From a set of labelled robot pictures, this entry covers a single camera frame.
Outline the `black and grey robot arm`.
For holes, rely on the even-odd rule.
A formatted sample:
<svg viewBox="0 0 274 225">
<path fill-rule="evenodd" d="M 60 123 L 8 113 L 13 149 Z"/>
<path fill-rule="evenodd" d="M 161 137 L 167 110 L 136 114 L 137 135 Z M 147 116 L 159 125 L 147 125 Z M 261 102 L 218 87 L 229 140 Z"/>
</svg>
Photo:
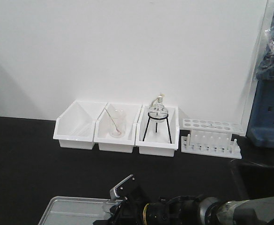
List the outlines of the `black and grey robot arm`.
<svg viewBox="0 0 274 225">
<path fill-rule="evenodd" d="M 108 210 L 108 219 L 95 225 L 274 225 L 274 196 L 242 201 L 216 197 L 177 196 L 150 200 L 134 177 L 110 190 L 121 203 Z"/>
</svg>

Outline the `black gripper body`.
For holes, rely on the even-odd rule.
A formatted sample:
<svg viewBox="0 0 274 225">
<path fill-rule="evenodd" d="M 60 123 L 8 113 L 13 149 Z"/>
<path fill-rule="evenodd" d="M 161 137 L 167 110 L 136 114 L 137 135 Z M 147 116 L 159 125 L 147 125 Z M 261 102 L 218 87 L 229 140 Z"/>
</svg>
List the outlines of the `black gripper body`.
<svg viewBox="0 0 274 225">
<path fill-rule="evenodd" d="M 113 207 L 113 214 L 106 220 L 96 220 L 95 225 L 142 225 L 143 210 L 150 198 L 137 182 L 137 187 L 117 207 Z"/>
</svg>

